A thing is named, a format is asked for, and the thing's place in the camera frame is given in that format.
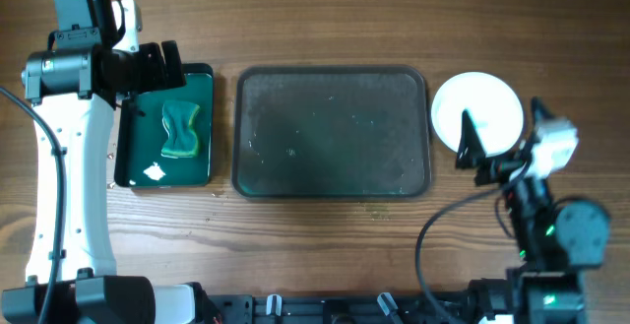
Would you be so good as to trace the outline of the green yellow sponge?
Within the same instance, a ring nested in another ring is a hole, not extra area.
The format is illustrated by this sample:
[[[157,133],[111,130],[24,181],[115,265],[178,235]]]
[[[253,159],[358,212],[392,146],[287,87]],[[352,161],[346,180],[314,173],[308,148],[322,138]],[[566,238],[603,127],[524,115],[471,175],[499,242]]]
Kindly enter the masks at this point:
[[[162,106],[162,125],[167,139],[161,147],[161,155],[172,159],[195,158],[200,142],[195,129],[196,117],[201,107],[193,102],[167,100]]]

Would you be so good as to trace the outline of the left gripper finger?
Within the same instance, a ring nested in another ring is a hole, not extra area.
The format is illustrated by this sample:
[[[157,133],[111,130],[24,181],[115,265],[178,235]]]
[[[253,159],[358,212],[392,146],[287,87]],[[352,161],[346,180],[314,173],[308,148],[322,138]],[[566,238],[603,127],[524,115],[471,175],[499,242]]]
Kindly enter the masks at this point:
[[[177,43],[174,40],[163,41],[161,48],[164,59],[166,87],[168,89],[183,87],[186,84],[186,79]]]
[[[138,97],[131,96],[125,100],[127,115],[129,117],[145,117],[146,113],[139,105]]]

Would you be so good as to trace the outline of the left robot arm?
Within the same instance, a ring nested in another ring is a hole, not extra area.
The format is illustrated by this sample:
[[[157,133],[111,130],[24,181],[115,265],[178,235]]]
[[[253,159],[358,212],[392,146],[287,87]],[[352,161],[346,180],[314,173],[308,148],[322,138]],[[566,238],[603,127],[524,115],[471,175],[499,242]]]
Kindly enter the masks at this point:
[[[132,0],[54,0],[58,28],[22,74],[19,107],[38,150],[35,234],[22,287],[5,290],[11,323],[219,323],[201,285],[121,276],[106,182],[205,184],[214,78],[174,41],[139,43]]]

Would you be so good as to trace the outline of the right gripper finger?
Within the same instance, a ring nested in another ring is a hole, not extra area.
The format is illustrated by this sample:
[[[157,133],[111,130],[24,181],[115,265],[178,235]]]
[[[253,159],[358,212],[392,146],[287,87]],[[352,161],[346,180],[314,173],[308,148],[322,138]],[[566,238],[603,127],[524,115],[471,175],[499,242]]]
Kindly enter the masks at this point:
[[[461,138],[457,150],[455,168],[477,168],[486,159],[486,151],[476,131],[476,126],[467,109],[462,112]]]
[[[531,112],[534,125],[555,118],[555,115],[544,105],[540,97],[533,97],[531,99]]]

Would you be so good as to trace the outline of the white plate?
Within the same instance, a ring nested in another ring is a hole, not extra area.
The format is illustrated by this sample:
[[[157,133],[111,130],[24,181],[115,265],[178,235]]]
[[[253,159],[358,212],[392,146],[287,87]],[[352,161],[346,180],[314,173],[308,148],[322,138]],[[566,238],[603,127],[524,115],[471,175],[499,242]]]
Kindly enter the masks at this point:
[[[521,137],[525,125],[522,104],[511,87],[493,75],[461,73],[438,89],[431,106],[431,122],[442,143],[454,152],[460,145],[465,111],[491,157],[507,152]]]

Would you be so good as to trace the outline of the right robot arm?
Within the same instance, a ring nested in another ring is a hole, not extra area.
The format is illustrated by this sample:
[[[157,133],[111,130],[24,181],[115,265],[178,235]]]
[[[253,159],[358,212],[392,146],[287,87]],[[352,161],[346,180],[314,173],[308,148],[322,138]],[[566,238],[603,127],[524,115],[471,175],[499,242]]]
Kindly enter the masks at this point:
[[[478,323],[586,322],[583,274],[602,265],[610,236],[610,215],[600,203],[552,196],[547,178],[572,158],[578,133],[539,98],[531,107],[530,137],[495,157],[486,153],[471,114],[462,113],[456,166],[475,169],[478,186],[498,185],[523,262],[503,280],[471,282]]]

